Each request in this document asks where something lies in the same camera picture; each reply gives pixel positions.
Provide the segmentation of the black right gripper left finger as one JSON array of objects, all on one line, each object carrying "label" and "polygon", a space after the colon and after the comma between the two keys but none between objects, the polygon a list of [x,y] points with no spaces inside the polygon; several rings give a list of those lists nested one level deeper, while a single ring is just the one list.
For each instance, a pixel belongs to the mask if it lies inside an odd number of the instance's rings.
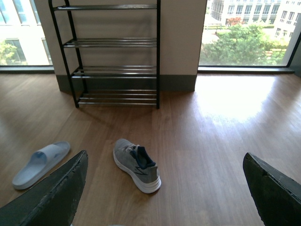
[{"label": "black right gripper left finger", "polygon": [[2,226],[70,226],[86,182],[88,154],[80,151],[0,209]]}]

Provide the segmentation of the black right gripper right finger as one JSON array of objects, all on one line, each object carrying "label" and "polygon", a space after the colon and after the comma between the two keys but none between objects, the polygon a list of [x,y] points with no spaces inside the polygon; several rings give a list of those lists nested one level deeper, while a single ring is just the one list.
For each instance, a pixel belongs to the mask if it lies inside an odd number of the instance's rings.
[{"label": "black right gripper right finger", "polygon": [[301,185],[252,153],[243,159],[243,171],[266,226],[301,224]]}]

